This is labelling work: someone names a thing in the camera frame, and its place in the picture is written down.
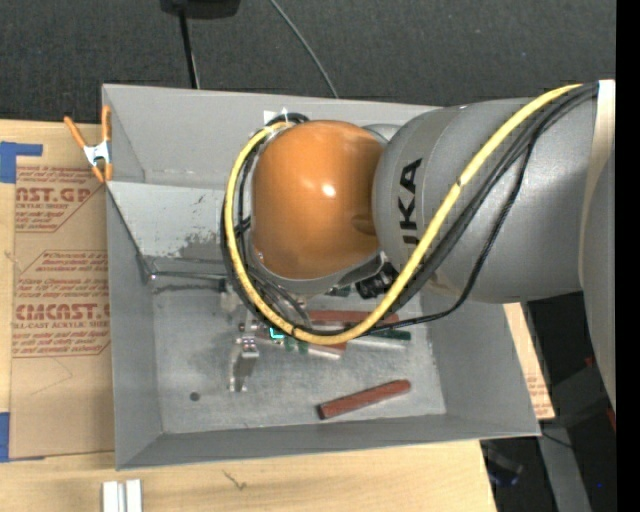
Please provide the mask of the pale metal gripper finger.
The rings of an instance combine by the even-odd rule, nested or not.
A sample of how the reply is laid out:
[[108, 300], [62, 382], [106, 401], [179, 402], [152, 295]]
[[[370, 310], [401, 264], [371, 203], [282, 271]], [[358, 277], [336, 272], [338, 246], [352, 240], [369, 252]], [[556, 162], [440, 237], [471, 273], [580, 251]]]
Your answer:
[[221, 293], [221, 308], [231, 318], [239, 318], [238, 330], [248, 330], [248, 313], [243, 300], [233, 291]]
[[231, 374], [229, 389], [231, 392], [242, 392], [246, 389], [246, 381], [252, 375], [260, 357], [254, 337], [238, 338], [231, 352]]

